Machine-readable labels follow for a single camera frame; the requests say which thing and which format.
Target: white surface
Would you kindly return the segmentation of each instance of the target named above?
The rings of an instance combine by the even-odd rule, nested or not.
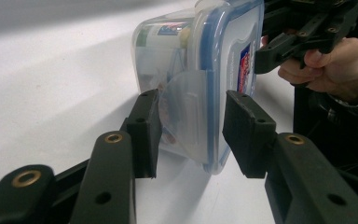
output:
[[[182,0],[0,0],[0,179],[27,164],[56,174],[117,130],[137,95],[131,34]],[[255,99],[292,127],[293,89],[259,76]],[[232,156],[220,175],[161,152],[158,178],[136,181],[138,223],[273,223],[264,180],[246,179]]]

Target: transparent plastic container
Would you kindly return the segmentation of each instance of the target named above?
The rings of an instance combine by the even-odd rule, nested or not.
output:
[[[262,0],[201,0],[136,28],[139,91],[160,90],[161,149],[221,172],[230,151],[222,135],[226,91],[253,94],[263,15]]]

